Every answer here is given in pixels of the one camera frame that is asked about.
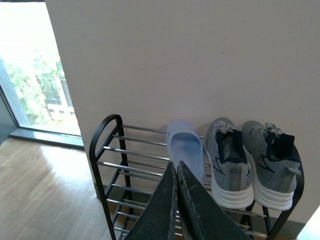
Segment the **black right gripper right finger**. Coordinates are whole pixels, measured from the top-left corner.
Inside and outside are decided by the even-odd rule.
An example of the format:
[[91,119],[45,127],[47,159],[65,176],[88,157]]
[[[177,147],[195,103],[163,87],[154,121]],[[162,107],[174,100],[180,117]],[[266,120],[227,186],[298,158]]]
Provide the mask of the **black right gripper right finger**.
[[184,239],[250,239],[224,213],[183,161],[180,161],[177,167],[177,183],[177,202]]

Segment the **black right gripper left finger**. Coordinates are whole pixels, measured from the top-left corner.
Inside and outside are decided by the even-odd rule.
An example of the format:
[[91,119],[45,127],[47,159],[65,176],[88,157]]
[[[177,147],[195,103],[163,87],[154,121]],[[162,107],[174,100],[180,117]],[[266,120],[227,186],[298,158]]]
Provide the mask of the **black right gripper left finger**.
[[170,161],[145,210],[125,238],[174,240],[177,208],[177,175]]

